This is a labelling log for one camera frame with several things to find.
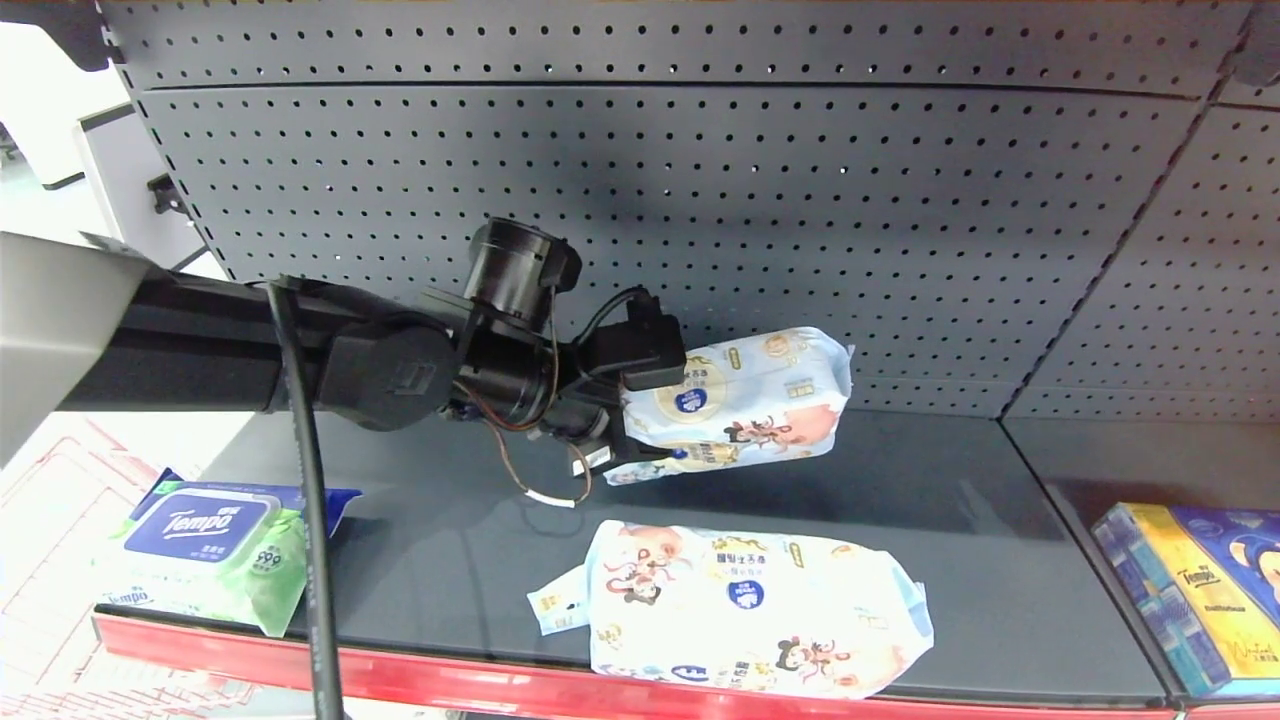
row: dark shelf surface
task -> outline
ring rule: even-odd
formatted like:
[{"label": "dark shelf surface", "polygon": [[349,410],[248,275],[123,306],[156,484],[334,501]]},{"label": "dark shelf surface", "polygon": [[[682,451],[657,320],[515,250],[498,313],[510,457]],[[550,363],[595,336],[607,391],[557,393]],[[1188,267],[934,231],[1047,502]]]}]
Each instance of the dark shelf surface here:
[{"label": "dark shelf surface", "polygon": [[1116,502],[1280,509],[1280,425],[1006,420],[1092,528]]},{"label": "dark shelf surface", "polygon": [[[581,562],[602,520],[621,519],[815,534],[892,552],[928,588],[937,646],[888,694],[1068,705],[1165,694],[993,421],[846,413],[826,456],[602,483],[579,511],[518,496],[483,427],[429,419],[383,434],[330,415],[317,424],[329,486],[366,493],[333,543],[346,642],[584,667],[586,634],[540,637],[525,593]],[[576,495],[562,447],[509,443],[526,482]],[[297,478],[285,414],[253,418],[205,475]]]}]

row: wet wipes pack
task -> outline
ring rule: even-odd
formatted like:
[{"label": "wet wipes pack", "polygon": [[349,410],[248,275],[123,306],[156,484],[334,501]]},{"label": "wet wipes pack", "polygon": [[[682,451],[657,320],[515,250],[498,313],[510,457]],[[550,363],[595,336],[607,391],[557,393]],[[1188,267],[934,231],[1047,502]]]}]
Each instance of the wet wipes pack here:
[{"label": "wet wipes pack", "polygon": [[671,457],[620,465],[605,479],[622,486],[828,452],[852,392],[852,351],[818,328],[689,351],[684,383],[622,393],[627,434]]},{"label": "wet wipes pack", "polygon": [[856,700],[933,647],[923,585],[845,541],[607,520],[585,569],[605,675]]},{"label": "wet wipes pack", "polygon": [[[326,534],[360,491],[326,489]],[[306,588],[301,488],[188,483],[165,470],[95,560],[101,602],[282,637]]]}]

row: green wet wipes package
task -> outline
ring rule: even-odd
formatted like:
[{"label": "green wet wipes package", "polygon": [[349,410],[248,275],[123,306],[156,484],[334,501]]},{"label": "green wet wipes package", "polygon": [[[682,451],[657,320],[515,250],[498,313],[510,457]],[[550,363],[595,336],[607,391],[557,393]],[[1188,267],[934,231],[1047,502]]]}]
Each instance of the green wet wipes package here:
[{"label": "green wet wipes package", "polygon": [[[326,537],[360,491],[325,491]],[[165,470],[96,561],[100,602],[282,637],[306,589],[301,488],[188,483]]]}]

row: perforated metal panel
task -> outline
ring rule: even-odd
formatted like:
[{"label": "perforated metal panel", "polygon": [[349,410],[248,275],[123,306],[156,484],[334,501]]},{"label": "perforated metal panel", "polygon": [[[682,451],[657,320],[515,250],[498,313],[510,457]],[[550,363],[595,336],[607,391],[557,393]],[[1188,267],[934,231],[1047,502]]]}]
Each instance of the perforated metal panel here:
[{"label": "perforated metal panel", "polygon": [[137,88],[872,82],[1196,96],[1245,3],[104,3]]},{"label": "perforated metal panel", "polygon": [[1280,420],[1280,113],[1215,108],[1015,416]]},{"label": "perforated metal panel", "polygon": [[488,213],[691,345],[814,324],[855,405],[997,415],[1184,141],[1244,4],[106,3],[238,279],[460,290]]},{"label": "perforated metal panel", "polygon": [[238,279],[460,291],[492,211],[580,247],[570,324],[645,282],[691,343],[810,323],[861,345],[867,377],[992,383],[892,397],[904,383],[888,383],[890,406],[986,415],[1193,110],[906,88],[365,86],[155,91],[143,108]]},{"label": "perforated metal panel", "polygon": [[1280,85],[1271,87],[1249,87],[1233,81],[1222,91],[1221,101],[1230,102],[1233,105],[1280,108]]}]

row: metal bracket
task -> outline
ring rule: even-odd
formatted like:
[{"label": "metal bracket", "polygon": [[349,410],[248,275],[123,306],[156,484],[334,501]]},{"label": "metal bracket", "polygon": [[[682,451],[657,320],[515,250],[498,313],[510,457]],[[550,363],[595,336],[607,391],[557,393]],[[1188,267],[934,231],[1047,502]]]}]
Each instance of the metal bracket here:
[{"label": "metal bracket", "polygon": [[182,199],[182,193],[178,192],[178,187],[173,183],[173,178],[168,174],[147,182],[147,192],[155,197],[156,215],[163,215],[164,213],[173,210],[175,213],[182,213],[188,218],[191,217],[191,213],[187,210],[187,201]]}]

